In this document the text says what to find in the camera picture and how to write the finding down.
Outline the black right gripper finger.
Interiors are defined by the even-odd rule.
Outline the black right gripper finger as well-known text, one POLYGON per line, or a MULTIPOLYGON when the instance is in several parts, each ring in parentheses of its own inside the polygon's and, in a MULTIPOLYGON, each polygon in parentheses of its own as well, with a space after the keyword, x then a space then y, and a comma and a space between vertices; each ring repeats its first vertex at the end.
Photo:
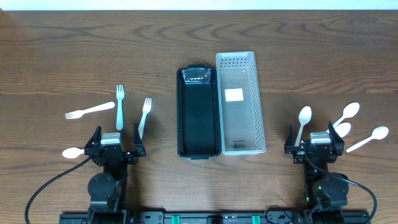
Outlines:
POLYGON ((289 129, 289 135, 287 137, 287 140, 284 144, 284 149, 290 149, 294 147, 294 140, 293 140, 293 126, 290 125, 290 129, 289 129))
POLYGON ((336 132, 331 121, 328 122, 328 131, 329 131, 329 136, 331 139, 332 146, 344 146, 345 145, 345 142, 342 140, 340 135, 336 132))

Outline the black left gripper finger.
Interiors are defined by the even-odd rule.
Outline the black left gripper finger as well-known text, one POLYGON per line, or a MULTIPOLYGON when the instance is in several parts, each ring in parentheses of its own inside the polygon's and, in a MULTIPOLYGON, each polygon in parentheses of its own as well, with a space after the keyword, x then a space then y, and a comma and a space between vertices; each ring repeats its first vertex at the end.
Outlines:
POLYGON ((85 145, 85 149, 91 149, 93 146, 101 141, 101 126, 97 126, 94 134, 85 145))
POLYGON ((134 146, 142 146, 142 139, 139 134, 139 125, 134 124, 134 146))

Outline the white plastic fork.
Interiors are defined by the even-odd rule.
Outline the white plastic fork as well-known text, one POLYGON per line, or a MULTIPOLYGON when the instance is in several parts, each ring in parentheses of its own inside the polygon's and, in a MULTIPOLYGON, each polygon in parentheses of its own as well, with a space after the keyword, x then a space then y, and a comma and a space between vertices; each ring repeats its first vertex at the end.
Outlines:
POLYGON ((94 106, 85 110, 76 110, 65 114, 66 119, 78 119, 81 118, 84 114, 93 113, 97 111, 109 110, 115 107, 115 102, 110 101, 107 103, 103 103, 98 106, 94 106))
POLYGON ((142 118, 141 118, 141 121, 140 121, 139 127, 138 127, 140 139, 143 138, 146 118, 147 118, 147 115, 150 113, 151 109, 152 109, 152 98, 147 97, 145 99, 144 105, 142 107, 142 118))

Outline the pale green plastic fork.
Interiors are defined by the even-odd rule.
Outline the pale green plastic fork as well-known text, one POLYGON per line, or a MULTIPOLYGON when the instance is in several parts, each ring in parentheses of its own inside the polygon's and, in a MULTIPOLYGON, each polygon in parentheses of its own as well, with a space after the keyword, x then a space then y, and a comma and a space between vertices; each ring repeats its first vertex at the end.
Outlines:
POLYGON ((116 86, 116 99, 118 101, 118 110, 116 117, 116 129, 118 131, 124 128, 124 115, 123 115, 123 99, 125 97, 124 86, 116 86))

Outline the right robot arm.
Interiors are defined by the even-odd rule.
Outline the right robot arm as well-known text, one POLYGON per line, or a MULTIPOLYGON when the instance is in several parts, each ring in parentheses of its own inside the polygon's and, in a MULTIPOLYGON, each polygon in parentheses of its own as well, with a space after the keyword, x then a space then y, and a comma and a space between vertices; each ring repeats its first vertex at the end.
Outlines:
POLYGON ((343 207, 348 204, 348 180, 344 174, 329 172, 328 164, 343 154, 345 142, 328 125, 326 139, 320 143, 304 141, 296 146, 293 127, 284 144, 284 152, 293 155, 295 164, 304 168, 304 194, 308 208, 292 216, 293 223, 345 223, 343 207))

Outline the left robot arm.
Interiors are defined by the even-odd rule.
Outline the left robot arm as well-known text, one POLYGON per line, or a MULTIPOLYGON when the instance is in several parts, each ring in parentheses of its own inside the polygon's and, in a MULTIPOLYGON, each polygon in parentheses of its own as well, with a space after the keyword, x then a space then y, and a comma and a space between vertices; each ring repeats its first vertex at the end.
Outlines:
POLYGON ((126 186, 129 164, 137 164, 146 150, 134 125, 134 150, 124 151, 120 133, 102 135, 101 126, 84 148, 87 155, 103 171, 94 175, 88 183, 90 207, 84 223, 123 223, 138 222, 137 213, 125 208, 126 186))

